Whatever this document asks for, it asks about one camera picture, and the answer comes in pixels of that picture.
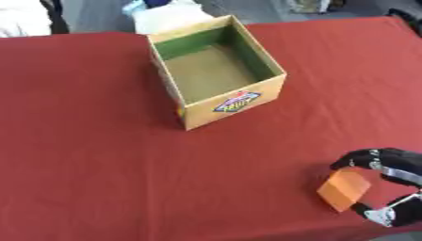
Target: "box wall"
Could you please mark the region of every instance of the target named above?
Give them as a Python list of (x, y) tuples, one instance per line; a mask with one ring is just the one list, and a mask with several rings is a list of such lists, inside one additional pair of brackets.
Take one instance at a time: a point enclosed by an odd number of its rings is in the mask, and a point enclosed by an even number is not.
[[(190, 104), (186, 106), (185, 122), (186, 129), (190, 130), (208, 122), (217, 121), (228, 116), (243, 112), (252, 107), (258, 106), (277, 99), (282, 84), (284, 82), (284, 75), (277, 76), (272, 79), (258, 82), (245, 88), (237, 89), (220, 96), (210, 98), (208, 100), (198, 102), (196, 104)], [(214, 110), (227, 100), (234, 98), (239, 91), (249, 91), (261, 94), (256, 100), (250, 102), (248, 105), (243, 107), (234, 113), (215, 112)]]

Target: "red table surface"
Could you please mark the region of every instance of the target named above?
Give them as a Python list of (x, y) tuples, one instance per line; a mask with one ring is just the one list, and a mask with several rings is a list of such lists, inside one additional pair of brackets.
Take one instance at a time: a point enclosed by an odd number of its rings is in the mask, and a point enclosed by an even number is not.
[[(185, 132), (122, 33), (0, 40), (0, 240), (366, 240), (316, 193), (346, 151), (422, 151), (422, 40), (399, 20), (257, 24), (277, 101)], [(411, 188), (369, 173), (380, 207)]]

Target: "white cloth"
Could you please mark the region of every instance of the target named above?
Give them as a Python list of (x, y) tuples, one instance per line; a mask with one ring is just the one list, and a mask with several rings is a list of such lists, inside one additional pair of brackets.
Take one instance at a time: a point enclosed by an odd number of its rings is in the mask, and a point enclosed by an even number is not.
[(135, 3), (138, 3), (137, 8), (123, 11), (132, 15), (139, 34), (156, 34), (213, 18), (192, 0), (172, 0), (166, 6), (152, 9), (145, 9), (141, 0)]
[(50, 35), (50, 24), (40, 0), (0, 0), (0, 38)]

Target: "open cardboard box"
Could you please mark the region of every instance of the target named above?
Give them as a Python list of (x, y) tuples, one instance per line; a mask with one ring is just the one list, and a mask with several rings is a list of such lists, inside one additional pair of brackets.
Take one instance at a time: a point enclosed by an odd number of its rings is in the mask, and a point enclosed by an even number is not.
[(286, 77), (234, 16), (148, 39), (187, 130), (276, 99)]

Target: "cardboard box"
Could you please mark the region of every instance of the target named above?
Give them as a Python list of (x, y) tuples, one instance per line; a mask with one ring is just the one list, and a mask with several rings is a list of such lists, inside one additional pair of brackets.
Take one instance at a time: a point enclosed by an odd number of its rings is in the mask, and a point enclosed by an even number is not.
[(333, 173), (317, 193), (338, 212), (348, 210), (371, 187), (359, 173), (341, 169)]
[(234, 16), (148, 39), (187, 130), (276, 99), (286, 77)]

